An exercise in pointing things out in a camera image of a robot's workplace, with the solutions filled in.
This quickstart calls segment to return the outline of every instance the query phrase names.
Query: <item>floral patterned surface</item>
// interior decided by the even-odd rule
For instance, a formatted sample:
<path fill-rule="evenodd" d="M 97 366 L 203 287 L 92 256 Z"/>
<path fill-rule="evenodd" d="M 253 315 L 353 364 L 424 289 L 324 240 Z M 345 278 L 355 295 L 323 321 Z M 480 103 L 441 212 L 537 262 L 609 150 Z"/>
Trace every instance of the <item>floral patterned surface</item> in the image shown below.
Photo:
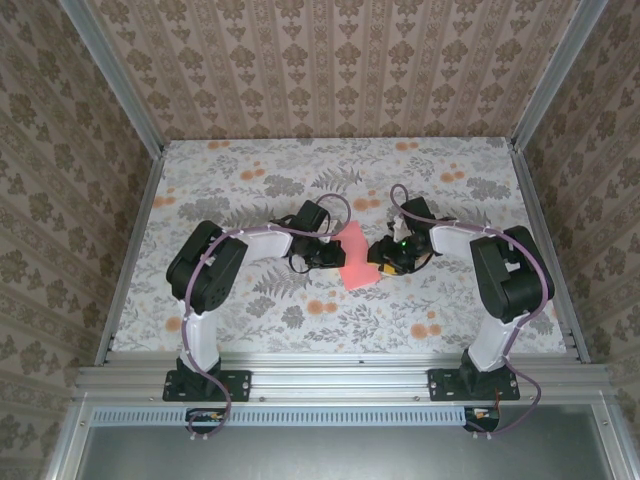
<path fill-rule="evenodd" d="M 528 226 L 502 138 L 299 139 L 173 142 L 140 250 L 114 349 L 180 348 L 180 317 L 165 271 L 195 226 L 264 224 L 305 199 L 346 195 L 371 244 L 395 212 L 403 182 L 438 216 Z M 332 216 L 343 215 L 335 200 Z M 563 352 L 551 305 L 526 328 L 519 352 Z M 337 270 L 292 272 L 283 259 L 243 265 L 217 310 L 222 351 L 458 352 L 484 310 L 472 266 L 441 257 L 420 272 L 347 292 Z"/>

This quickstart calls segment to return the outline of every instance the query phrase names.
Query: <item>damask wallpaper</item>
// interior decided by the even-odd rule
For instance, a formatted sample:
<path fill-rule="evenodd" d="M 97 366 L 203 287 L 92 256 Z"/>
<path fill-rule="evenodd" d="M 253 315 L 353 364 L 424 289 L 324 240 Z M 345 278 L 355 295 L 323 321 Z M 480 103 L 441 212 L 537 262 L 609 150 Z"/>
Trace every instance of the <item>damask wallpaper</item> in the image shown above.
<path fill-rule="evenodd" d="M 577 0 L 89 0 L 166 140 L 510 136 Z"/>
<path fill-rule="evenodd" d="M 55 1 L 0 2 L 0 478 L 39 478 L 150 160 Z"/>
<path fill-rule="evenodd" d="M 584 334 L 640 439 L 640 2 L 610 1 L 526 148 Z"/>

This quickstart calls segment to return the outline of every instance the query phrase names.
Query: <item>vent slot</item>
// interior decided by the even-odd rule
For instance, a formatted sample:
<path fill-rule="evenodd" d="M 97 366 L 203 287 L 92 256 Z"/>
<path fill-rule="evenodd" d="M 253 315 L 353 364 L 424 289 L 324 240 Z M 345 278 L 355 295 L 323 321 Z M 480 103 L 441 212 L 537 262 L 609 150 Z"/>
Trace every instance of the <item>vent slot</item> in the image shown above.
<path fill-rule="evenodd" d="M 185 426 L 187 407 L 98 407 L 92 427 Z M 464 407 L 252 407 L 237 405 L 228 426 L 385 427 L 464 425 Z M 194 422 L 194 425 L 212 425 Z"/>

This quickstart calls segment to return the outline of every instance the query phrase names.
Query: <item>pink towel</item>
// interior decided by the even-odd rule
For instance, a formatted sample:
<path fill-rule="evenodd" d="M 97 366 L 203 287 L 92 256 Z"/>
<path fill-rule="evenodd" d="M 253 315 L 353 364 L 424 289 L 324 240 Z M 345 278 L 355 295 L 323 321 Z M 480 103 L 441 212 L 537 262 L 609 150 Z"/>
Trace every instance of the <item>pink towel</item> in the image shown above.
<path fill-rule="evenodd" d="M 349 222 L 349 225 L 334 238 L 342 242 L 342 249 L 346 254 L 345 265 L 340 269 L 340 276 L 347 290 L 371 285 L 380 280 L 378 268 L 367 263 L 369 245 L 362 233 L 360 223 Z"/>

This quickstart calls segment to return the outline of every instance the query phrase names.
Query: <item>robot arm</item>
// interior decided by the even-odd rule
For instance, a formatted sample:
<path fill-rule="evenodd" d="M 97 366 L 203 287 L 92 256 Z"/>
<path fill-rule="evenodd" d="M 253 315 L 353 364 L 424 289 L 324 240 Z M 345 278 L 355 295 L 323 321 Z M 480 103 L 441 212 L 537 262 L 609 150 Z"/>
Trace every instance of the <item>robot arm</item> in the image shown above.
<path fill-rule="evenodd" d="M 435 220 L 422 197 L 408 200 L 402 209 Z M 500 369 L 504 365 L 504 348 L 518 320 L 535 310 L 542 300 L 540 278 L 528 260 L 502 238 L 455 224 L 434 225 L 400 215 L 389 227 L 394 235 L 374 243 L 368 254 L 369 262 L 379 264 L 382 271 L 395 275 L 413 273 L 416 262 L 424 255 L 455 256 L 473 263 L 480 298 L 493 318 L 483 320 L 463 364 L 471 363 L 469 368 L 474 375 Z M 553 281 L 529 231 L 516 226 L 504 234 L 522 244 L 542 267 L 551 299 Z"/>
<path fill-rule="evenodd" d="M 324 208 L 307 200 L 296 215 L 275 220 L 273 224 L 303 232 L 317 232 L 327 217 L 328 212 Z M 213 222 L 201 222 L 167 269 L 171 293 L 178 300 L 183 316 L 186 291 L 193 272 L 201 256 L 223 233 L 224 230 Z M 220 370 L 217 322 L 213 311 L 229 296 L 240 267 L 255 260 L 293 255 L 301 256 L 308 268 L 341 267 L 345 262 L 339 241 L 323 242 L 318 238 L 278 230 L 242 232 L 226 238 L 215 248 L 211 262 L 203 266 L 195 279 L 190 298 L 191 313 L 185 325 L 191 356 L 202 370 L 214 376 Z M 210 384 L 202 383 L 205 379 L 196 373 L 184 349 L 178 358 L 177 369 L 194 389 L 211 388 Z"/>

